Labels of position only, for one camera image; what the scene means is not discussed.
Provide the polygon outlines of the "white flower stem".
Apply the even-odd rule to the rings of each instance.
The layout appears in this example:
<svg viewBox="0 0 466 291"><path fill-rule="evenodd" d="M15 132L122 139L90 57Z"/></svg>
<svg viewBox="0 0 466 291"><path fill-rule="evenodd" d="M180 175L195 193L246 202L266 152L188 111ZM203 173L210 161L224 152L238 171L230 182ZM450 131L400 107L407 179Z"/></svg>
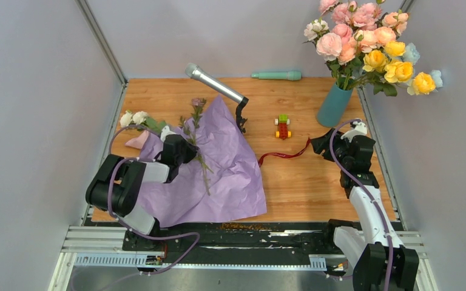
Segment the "white flower stem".
<svg viewBox="0 0 466 291"><path fill-rule="evenodd" d="M126 110L119 119L119 125L121 128L137 125L137 130L146 128L156 134L160 134L162 129L167 126L167 123L165 121L157 121L144 111L132 112Z"/></svg>

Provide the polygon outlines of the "dark red printed ribbon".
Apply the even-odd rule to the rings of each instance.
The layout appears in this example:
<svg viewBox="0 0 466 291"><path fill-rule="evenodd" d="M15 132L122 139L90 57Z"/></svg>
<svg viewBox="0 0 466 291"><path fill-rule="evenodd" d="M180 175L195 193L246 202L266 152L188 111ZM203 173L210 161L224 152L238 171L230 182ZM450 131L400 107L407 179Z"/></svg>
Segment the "dark red printed ribbon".
<svg viewBox="0 0 466 291"><path fill-rule="evenodd" d="M265 153L258 159L258 165L261 167L263 165L263 162L264 162L265 158L267 158L269 156L275 156L275 157L283 158L283 159L292 159L292 158L299 157L299 156L301 156L302 154L304 154L306 152L306 150L307 150L307 148L309 147L310 144L311 144L311 138L308 138L304 148L302 148L299 152L297 152L295 154L280 153L280 152Z"/></svg>

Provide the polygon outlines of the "mauve purple flower stem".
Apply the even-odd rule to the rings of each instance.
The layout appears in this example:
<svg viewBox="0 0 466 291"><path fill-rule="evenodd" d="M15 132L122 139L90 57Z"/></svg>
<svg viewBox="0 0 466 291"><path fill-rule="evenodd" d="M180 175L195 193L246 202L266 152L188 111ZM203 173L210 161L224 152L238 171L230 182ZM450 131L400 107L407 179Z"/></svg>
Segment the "mauve purple flower stem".
<svg viewBox="0 0 466 291"><path fill-rule="evenodd" d="M207 103L206 98L194 98L191 101L191 106L193 111L191 113L191 117L186 119L184 116L180 116L179 118L179 126L183 130L184 134L187 135L188 141L193 146L198 146L197 142L197 133L198 129L200 128L200 119L204 112L204 107ZM210 193L210 185L208 179L208 173L213 173L211 168L206 164L205 158L201 153L200 149L197 149L197 155L195 159L200 163L203 175L203 182L206 190L206 194L208 196L211 195Z"/></svg>

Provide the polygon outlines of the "purple pink wrapping paper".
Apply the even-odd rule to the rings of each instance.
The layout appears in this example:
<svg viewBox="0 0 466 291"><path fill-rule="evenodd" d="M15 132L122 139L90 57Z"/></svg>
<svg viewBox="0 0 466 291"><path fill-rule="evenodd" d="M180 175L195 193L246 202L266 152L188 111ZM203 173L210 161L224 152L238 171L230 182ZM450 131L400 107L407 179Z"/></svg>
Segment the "purple pink wrapping paper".
<svg viewBox="0 0 466 291"><path fill-rule="evenodd" d="M206 164L210 193L206 194L200 163L179 168L169 184L144 182L137 202L161 227L186 222L229 222L265 214L268 209L262 173L254 151L240 133L221 96L200 119L198 147Z"/></svg>

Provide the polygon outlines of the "pale pink flower stem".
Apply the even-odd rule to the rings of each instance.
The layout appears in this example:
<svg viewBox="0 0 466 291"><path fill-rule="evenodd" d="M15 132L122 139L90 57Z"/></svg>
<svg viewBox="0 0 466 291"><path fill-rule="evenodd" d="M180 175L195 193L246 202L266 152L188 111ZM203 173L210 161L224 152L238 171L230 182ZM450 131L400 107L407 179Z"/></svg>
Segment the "pale pink flower stem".
<svg viewBox="0 0 466 291"><path fill-rule="evenodd" d="M306 43L315 45L317 54L325 60L332 77L336 78L336 83L339 84L339 56L343 47L340 36L331 32L328 23L322 19L315 19L307 24L303 34L307 39Z"/></svg>

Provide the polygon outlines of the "yellow flower stem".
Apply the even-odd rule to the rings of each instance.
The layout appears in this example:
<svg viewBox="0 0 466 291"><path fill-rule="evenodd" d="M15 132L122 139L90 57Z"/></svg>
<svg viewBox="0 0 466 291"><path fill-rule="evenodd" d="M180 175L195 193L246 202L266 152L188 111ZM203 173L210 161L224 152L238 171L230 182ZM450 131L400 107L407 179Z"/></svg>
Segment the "yellow flower stem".
<svg viewBox="0 0 466 291"><path fill-rule="evenodd" d="M403 42L391 41L380 49L362 53L358 57L360 68L352 71L349 85L371 85L374 94L382 92L386 96L396 96L398 88L412 96L433 93L436 85L430 73L417 72L415 65L402 60L405 46Z"/></svg>

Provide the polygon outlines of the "peach orange flower stem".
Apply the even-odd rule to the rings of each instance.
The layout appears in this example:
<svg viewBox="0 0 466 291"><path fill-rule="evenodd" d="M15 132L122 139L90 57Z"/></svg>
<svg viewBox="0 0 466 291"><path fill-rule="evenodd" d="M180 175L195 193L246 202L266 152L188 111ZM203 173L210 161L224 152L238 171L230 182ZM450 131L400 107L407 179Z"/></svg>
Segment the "peach orange flower stem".
<svg viewBox="0 0 466 291"><path fill-rule="evenodd" d="M404 12L386 13L375 23L374 34L379 47L387 45L391 41L396 41L406 30L409 14Z"/></svg>

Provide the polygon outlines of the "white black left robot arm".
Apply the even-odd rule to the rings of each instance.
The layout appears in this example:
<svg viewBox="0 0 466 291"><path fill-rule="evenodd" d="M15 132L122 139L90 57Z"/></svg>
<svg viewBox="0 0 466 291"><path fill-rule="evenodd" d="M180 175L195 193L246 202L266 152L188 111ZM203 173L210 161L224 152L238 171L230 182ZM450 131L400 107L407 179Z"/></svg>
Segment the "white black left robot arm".
<svg viewBox="0 0 466 291"><path fill-rule="evenodd" d="M158 220L137 202L142 183L172 182L179 167L191 162L197 153L197 146L181 135L170 134L163 140L162 151L151 161L109 154L86 190L86 202L107 211L136 233L146 250L155 250L161 244L162 235L154 229Z"/></svg>

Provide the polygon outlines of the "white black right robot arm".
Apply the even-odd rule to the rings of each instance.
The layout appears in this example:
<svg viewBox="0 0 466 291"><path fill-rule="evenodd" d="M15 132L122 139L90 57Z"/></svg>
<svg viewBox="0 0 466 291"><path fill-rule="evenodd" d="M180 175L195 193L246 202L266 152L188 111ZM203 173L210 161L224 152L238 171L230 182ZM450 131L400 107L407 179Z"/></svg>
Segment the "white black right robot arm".
<svg viewBox="0 0 466 291"><path fill-rule="evenodd" d="M330 129L311 140L316 154L340 168L340 186L355 208L360 229L353 222L331 219L322 244L330 253L342 251L354 267L354 290L413 290L419 256L395 232L371 171L375 142L357 130Z"/></svg>

